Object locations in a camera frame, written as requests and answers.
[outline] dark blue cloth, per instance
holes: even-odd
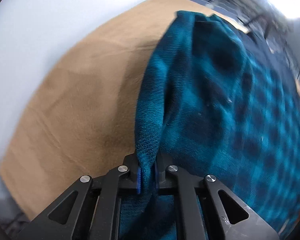
[[[136,111],[141,195],[122,205],[122,239],[175,239],[173,200],[154,161],[215,174],[281,234],[300,210],[300,98],[222,19],[179,11],[153,52]]]

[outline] round metal bolt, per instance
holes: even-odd
[[[169,171],[177,171],[177,170],[178,170],[178,166],[176,166],[176,165],[170,165],[170,166],[168,167],[168,170],[169,170]]]
[[[80,181],[83,182],[83,183],[86,183],[90,180],[90,177],[88,175],[83,175],[81,178],[80,178]]]
[[[121,165],[121,166],[118,167],[118,171],[120,171],[120,172],[125,172],[127,170],[128,170],[128,167],[125,166],[125,165]]]
[[[216,176],[212,175],[212,174],[209,174],[207,175],[206,177],[206,180],[209,181],[209,182],[215,182],[216,181]]]

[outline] beige fabric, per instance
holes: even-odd
[[[189,0],[145,1],[89,34],[46,77],[0,167],[30,219],[81,175],[103,175],[134,151],[143,73],[178,10],[216,13]]]

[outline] tan blanket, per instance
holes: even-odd
[[[134,151],[143,73],[178,10],[216,13],[189,0],[145,1],[89,34],[46,77],[0,167],[30,219],[81,175],[103,175]]]

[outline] blue flannel fabric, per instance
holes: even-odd
[[[175,239],[173,200],[154,189],[157,152],[216,175],[277,232],[300,210],[300,98],[226,22],[178,11],[153,52],[135,123],[142,191],[124,199],[122,239]]]

